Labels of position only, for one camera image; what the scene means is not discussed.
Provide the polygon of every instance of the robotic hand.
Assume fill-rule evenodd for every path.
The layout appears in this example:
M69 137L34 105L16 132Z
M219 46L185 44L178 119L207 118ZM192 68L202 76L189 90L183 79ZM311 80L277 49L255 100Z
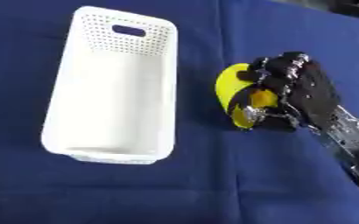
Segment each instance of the robotic hand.
M285 52L230 66L215 90L237 127L309 128L359 185L359 119L339 105L332 82L307 54Z

